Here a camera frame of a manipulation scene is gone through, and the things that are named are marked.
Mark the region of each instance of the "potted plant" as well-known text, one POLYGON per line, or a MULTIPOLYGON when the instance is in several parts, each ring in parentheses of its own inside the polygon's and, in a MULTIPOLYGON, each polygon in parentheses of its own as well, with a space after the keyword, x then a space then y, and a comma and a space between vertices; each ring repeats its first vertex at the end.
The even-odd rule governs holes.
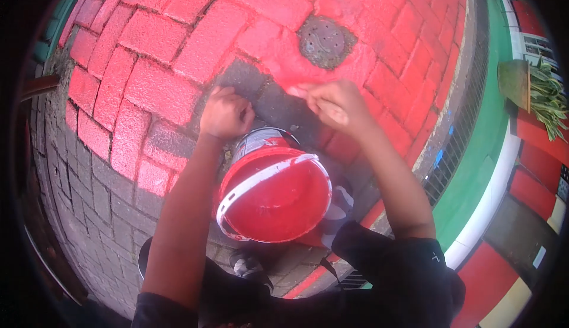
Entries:
POLYGON ((567 99, 563 85, 551 75, 550 64, 541 58, 536 66, 525 60, 499 63, 498 87, 518 107, 536 115, 550 141, 559 137, 567 142, 559 129, 569 129, 563 123, 567 119, 567 99))

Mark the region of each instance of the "white bucket handle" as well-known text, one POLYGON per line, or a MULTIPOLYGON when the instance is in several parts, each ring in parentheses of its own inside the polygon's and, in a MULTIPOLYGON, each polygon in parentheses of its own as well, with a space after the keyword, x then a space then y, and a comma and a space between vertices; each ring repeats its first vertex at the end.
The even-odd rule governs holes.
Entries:
MULTIPOLYGON (((290 168, 292 165, 295 165, 295 164, 297 164, 299 162, 303 162, 303 161, 314 162, 321 170, 323 170, 323 172, 325 174, 327 174, 327 172, 324 169, 324 167, 322 166, 322 164, 318 161, 318 156, 316 156, 315 154, 302 154, 302 155, 299 155, 299 156, 294 157, 294 158, 290 158, 287 160, 277 162, 277 163, 275 163, 275 164, 273 164, 267 168, 264 168, 263 170, 251 175, 250 177, 243 180, 243 182, 241 182, 240 184, 235 186, 235 188, 232 189, 231 191, 229 191, 225 195, 223 200, 219 203, 219 206, 217 207, 216 220, 217 220, 217 225, 219 225, 219 227, 221 228, 221 231, 227 237, 234 239, 234 240, 239 240, 239 241, 250 240, 250 238, 247 238, 243 235, 232 234, 232 233, 227 232, 224 229, 223 220, 225 218, 225 214, 227 213, 227 211, 229 210, 231 205, 233 203, 235 203, 235 201, 238 200, 241 196, 243 196, 249 190, 251 190, 253 187, 258 185, 260 182, 265 181, 265 180, 273 177, 274 175, 280 173, 281 171, 283 171, 287 168, 290 168)), ((332 185, 330 184, 330 181, 328 181, 328 187, 330 188, 330 191, 331 191, 332 185)))

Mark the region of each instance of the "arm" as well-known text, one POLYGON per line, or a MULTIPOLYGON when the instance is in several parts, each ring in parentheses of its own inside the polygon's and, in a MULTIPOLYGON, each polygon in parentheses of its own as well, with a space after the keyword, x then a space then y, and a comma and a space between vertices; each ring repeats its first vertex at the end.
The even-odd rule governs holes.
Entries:
POLYGON ((340 80, 322 85, 302 84, 289 93, 306 98, 309 108, 323 123, 354 138, 371 163, 396 238, 433 238, 435 223, 421 184, 395 151, 383 130, 370 115, 353 82, 340 80), (343 114, 322 110, 321 100, 338 105, 343 114), (347 124, 333 119, 347 115, 347 124))
POLYGON ((219 155, 227 139, 245 134, 255 114, 232 87, 216 87, 205 106, 196 148, 162 208, 141 292, 197 311, 219 155))

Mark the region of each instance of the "paint label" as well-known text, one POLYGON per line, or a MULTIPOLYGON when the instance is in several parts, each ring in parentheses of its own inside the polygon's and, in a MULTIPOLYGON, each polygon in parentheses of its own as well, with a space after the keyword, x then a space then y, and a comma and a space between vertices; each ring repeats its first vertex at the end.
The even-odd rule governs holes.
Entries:
POLYGON ((275 145, 282 145, 282 143, 275 143, 274 138, 283 138, 281 133, 276 129, 260 129, 247 135, 237 146, 237 151, 233 155, 231 165, 236 163, 246 154, 254 152, 265 145, 273 147, 275 145))
POLYGON ((533 262, 533 266, 536 269, 539 267, 539 265, 541 264, 541 261, 544 259, 545 252, 546 252, 546 250, 543 246, 539 248, 539 251, 537 252, 536 258, 534 259, 534 262, 533 262))

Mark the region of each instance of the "red painted paving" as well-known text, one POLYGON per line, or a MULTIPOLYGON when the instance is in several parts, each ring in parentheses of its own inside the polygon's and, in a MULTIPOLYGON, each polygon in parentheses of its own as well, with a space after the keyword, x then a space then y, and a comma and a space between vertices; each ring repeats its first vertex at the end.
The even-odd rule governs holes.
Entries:
MULTIPOLYGON (((447 98, 465 5, 466 0, 79 0, 59 43, 77 25, 67 124, 118 173, 164 196, 189 154, 157 146, 152 134, 186 137, 200 116, 196 105, 239 59, 285 89, 295 82, 351 79, 412 166, 447 98), (332 71, 299 51, 296 32, 310 15, 333 19, 357 38, 332 71), (161 128, 153 130, 157 124, 161 128)), ((324 138, 319 147, 343 165, 359 155, 342 134, 324 138)))

